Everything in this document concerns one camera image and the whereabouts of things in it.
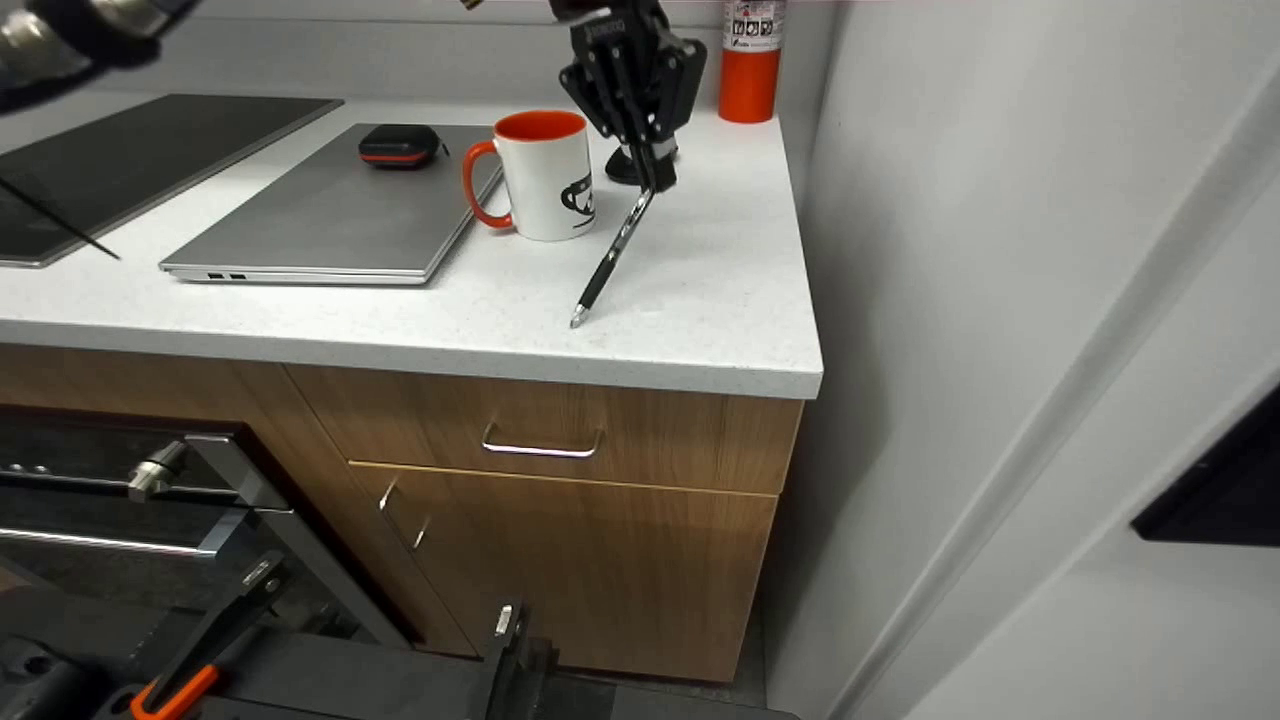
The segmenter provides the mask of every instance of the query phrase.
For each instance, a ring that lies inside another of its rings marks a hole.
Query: white wall
[[[911,720],[1277,720],[1277,593],[1277,551],[1099,548]]]
[[[681,35],[707,44],[702,105],[720,85],[723,0],[662,0]],[[827,70],[833,5],[796,0],[782,35],[780,122],[796,189]],[[546,0],[204,0],[168,42],[164,60],[116,73],[105,87],[139,91],[279,91],[449,105],[573,105],[561,70],[569,26]]]
[[[847,7],[803,205],[827,383],[771,551],[780,709],[904,718],[1083,542],[1096,515],[1043,508],[1055,536],[1013,544],[1264,177],[1240,124],[1272,27],[1272,0]]]

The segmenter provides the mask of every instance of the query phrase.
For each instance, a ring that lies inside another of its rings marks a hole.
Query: gray wall
[[[1063,451],[1267,177],[1272,27],[1272,0],[845,7],[803,202],[827,383],[771,551],[774,706],[908,718],[1116,513]]]
[[[1134,279],[1131,295],[1147,314],[1123,314],[1123,363],[1109,368],[1089,417],[904,638],[852,718],[904,718],[949,673],[932,713],[1013,688],[1096,694],[1036,718],[1230,720],[1277,709],[1264,668],[1280,649],[1280,551],[1134,544],[1128,534],[1128,519],[1280,380],[1277,224],[1280,78]],[[983,684],[972,668],[983,658],[1021,673],[1001,688]]]

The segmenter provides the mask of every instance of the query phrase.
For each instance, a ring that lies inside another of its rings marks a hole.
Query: laptop
[[[366,169],[371,129],[346,129],[159,269],[186,284],[427,284],[471,229],[458,166],[490,129],[435,124],[439,152],[415,172]],[[481,202],[497,186],[497,161],[481,166]]]

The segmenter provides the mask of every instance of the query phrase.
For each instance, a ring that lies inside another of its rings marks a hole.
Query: red fire extinguisher
[[[761,124],[774,105],[774,73],[782,58],[782,0],[728,0],[720,118]]]

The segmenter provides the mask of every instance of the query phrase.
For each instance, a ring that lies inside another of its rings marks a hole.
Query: countertop edge
[[[482,376],[529,383],[591,383],[637,392],[695,392],[695,395],[754,395],[754,402],[816,402],[816,368],[702,368],[702,363],[647,363],[647,359],[573,359],[573,356],[511,356],[462,348],[391,348],[391,344],[323,344],[323,341],[250,341],[192,338],[192,331],[135,331],[135,330],[79,330],[79,326],[0,326],[0,348],[68,348],[68,353],[133,353],[175,359],[236,359],[236,363],[300,363],[300,368],[357,368],[357,373],[419,373],[419,376]]]

